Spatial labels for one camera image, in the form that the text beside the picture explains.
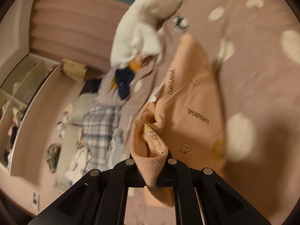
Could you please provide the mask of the peach cartoon print baby garment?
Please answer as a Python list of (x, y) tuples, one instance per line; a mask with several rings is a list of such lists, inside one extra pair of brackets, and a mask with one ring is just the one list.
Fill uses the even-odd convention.
[(173, 207), (173, 189), (157, 184), (167, 155), (201, 170), (222, 173), (225, 127), (208, 55), (191, 34), (181, 36), (166, 76), (140, 110), (131, 134), (131, 155), (147, 187), (148, 205)]

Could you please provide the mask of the mauve polka dot blanket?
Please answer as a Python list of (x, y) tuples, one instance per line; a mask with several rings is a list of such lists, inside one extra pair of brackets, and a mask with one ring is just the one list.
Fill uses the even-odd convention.
[(131, 83), (124, 154), (183, 34), (204, 48), (225, 127), (222, 176), (271, 224), (299, 224), (299, 21), (285, 0), (181, 0), (160, 29), (162, 54)]

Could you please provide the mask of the green patterned item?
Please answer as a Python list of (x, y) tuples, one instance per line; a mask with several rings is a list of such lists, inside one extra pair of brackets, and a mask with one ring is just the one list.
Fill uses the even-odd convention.
[(51, 173), (55, 173), (62, 145), (60, 143), (50, 144), (46, 149), (46, 163)]

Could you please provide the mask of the white wall socket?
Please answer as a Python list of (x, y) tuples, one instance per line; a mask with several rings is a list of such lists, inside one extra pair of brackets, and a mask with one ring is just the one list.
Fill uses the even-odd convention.
[(36, 191), (33, 191), (33, 196), (32, 196), (32, 206), (33, 209), (36, 212), (39, 212), (39, 207), (40, 207), (40, 196), (39, 193)]

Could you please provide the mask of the mauve pillow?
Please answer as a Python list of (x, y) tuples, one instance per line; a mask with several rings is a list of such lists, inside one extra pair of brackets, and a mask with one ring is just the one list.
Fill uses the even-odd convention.
[(114, 75), (115, 70), (112, 69), (103, 77), (98, 95), (95, 99), (96, 104), (100, 106), (122, 107), (128, 101), (128, 99), (122, 100), (118, 90), (112, 88), (111, 83)]

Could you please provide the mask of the white fluffy fleece garment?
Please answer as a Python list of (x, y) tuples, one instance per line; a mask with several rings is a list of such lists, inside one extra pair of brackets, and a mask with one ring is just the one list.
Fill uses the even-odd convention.
[(110, 66), (123, 69), (139, 56), (161, 54), (157, 26), (172, 17), (180, 4), (180, 0), (135, 0), (117, 26)]

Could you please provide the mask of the white printed shirt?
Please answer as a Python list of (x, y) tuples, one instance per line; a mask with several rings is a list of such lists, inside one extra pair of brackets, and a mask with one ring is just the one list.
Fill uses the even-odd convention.
[(82, 147), (74, 154), (71, 159), (68, 170), (65, 172), (65, 177), (68, 182), (74, 184), (83, 175), (86, 169), (87, 163), (92, 159), (92, 154), (87, 147)]

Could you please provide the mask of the dark cushion near headboard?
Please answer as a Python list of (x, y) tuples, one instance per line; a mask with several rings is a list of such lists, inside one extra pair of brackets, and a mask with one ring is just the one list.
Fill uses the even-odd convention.
[(101, 85), (101, 82), (102, 82), (102, 78), (87, 80), (79, 96), (85, 93), (92, 93), (92, 94), (97, 93)]

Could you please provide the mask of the white wall shelf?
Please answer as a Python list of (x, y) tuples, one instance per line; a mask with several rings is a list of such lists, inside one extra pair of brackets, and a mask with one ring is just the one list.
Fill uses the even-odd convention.
[(1, 84), (1, 169), (21, 176), (29, 137), (45, 98), (62, 73), (60, 62), (28, 54)]

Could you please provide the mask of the navy blue garment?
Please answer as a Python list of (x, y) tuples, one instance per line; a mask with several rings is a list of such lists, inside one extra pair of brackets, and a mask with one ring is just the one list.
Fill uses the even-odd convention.
[(126, 67), (124, 69), (117, 69), (115, 71), (115, 82), (117, 84), (117, 89), (119, 97), (121, 100), (125, 100), (130, 94), (130, 84), (135, 77), (135, 73)]

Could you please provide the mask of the mustard orange garment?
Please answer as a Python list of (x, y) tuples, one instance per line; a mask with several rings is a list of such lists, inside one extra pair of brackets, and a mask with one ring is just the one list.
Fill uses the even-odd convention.
[[(137, 71), (139, 71), (139, 70), (142, 68), (142, 66), (141, 66), (140, 64), (138, 64), (136, 60), (130, 61), (128, 67), (130, 67), (130, 69), (131, 69), (134, 73), (136, 73)], [(114, 77), (113, 77), (112, 80), (111, 80), (109, 90), (112, 90), (112, 89), (114, 89), (114, 90), (117, 89), (117, 84), (116, 84), (116, 82), (115, 82), (115, 78), (114, 78)]]

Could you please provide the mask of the beige headboard cushion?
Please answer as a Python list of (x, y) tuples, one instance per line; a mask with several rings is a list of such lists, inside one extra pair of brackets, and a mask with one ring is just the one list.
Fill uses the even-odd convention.
[(84, 116), (90, 110), (97, 94), (84, 93), (79, 96), (74, 105), (73, 111), (69, 115), (68, 124), (83, 125)]

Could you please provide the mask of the plush toys on headboard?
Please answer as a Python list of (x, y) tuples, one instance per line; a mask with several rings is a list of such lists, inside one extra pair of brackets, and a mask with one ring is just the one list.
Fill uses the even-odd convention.
[(74, 110), (74, 103), (70, 103), (66, 106), (66, 108), (63, 111), (63, 118), (61, 121), (59, 121), (56, 125), (56, 130), (58, 132), (58, 136), (63, 139), (65, 132), (66, 132), (66, 128), (67, 128), (67, 123), (70, 117), (70, 114), (73, 112)]

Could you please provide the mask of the pink curtain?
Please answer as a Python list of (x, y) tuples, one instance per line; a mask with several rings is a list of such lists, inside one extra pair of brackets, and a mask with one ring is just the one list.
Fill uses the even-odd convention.
[(34, 0), (29, 47), (106, 73), (116, 28), (129, 5), (118, 0)]

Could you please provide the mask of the grey plaid pillow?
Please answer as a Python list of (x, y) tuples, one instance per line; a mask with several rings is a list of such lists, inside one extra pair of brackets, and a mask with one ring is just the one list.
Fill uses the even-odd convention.
[(114, 151), (111, 141), (119, 126), (120, 111), (121, 107), (94, 104), (85, 114), (83, 138), (91, 154), (85, 172), (91, 169), (105, 171), (111, 168), (110, 155)]

